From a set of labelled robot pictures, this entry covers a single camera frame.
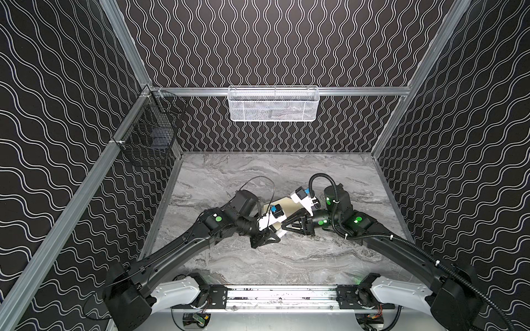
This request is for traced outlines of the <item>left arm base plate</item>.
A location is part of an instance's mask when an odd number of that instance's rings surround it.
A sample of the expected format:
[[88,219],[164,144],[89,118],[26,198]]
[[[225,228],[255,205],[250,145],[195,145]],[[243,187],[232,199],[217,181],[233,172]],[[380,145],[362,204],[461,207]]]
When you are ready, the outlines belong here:
[[220,309],[226,308],[229,289],[223,285],[212,285],[201,290],[199,299],[199,309]]

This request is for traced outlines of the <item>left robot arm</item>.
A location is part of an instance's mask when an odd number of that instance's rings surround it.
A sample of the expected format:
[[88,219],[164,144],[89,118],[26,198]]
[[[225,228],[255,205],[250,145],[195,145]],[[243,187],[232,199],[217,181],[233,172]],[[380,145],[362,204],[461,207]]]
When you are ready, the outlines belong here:
[[272,227],[259,229],[251,212],[258,198],[248,190],[239,190],[221,207],[205,210],[180,237],[156,253],[125,267],[110,266],[102,298],[119,330],[134,330],[154,311],[150,298],[157,285],[168,275],[201,251],[218,244],[235,233],[250,238],[251,247],[280,241]]

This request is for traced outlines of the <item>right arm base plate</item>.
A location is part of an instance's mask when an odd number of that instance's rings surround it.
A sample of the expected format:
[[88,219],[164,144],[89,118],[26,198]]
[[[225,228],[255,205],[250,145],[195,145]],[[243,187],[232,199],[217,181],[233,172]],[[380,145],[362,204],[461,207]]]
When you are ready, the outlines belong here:
[[368,310],[373,306],[366,306],[361,302],[356,285],[339,285],[336,289],[336,301],[340,310]]

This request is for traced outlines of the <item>cream envelope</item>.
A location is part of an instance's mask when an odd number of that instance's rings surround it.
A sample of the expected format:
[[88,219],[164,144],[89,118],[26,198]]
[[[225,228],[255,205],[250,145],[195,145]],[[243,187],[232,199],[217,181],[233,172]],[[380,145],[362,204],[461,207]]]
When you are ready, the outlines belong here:
[[[280,204],[281,207],[283,208],[284,212],[286,213],[287,217],[289,217],[290,215],[292,215],[294,212],[300,210],[300,209],[303,209],[303,207],[299,204],[295,204],[291,198],[288,198],[288,197],[284,197],[280,200],[277,200],[277,201],[274,201],[271,205],[276,205],[276,204]],[[264,210],[266,212],[268,212],[270,209],[270,207],[265,207]],[[276,229],[279,229],[281,228],[281,223],[275,223],[274,226]]]

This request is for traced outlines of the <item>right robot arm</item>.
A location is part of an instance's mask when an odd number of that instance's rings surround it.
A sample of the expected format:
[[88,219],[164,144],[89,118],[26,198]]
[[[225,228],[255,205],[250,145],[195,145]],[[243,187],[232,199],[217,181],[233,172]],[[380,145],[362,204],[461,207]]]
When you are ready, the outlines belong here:
[[471,267],[447,267],[374,217],[354,209],[342,185],[326,187],[323,202],[308,188],[298,188],[290,198],[301,208],[283,221],[283,230],[310,236],[317,227],[332,231],[380,253],[419,280],[413,284],[370,273],[353,293],[340,292],[340,303],[363,308],[400,306],[432,316],[447,330],[476,330],[474,321],[484,299],[473,284],[476,273]]

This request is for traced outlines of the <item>white glue stick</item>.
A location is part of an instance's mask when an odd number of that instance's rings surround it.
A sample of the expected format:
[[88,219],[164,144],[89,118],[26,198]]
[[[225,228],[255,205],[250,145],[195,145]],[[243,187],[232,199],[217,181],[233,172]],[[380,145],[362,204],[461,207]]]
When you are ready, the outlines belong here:
[[284,229],[279,228],[279,229],[275,230],[275,234],[276,234],[277,237],[282,238],[284,235],[287,234],[287,231],[284,230]]

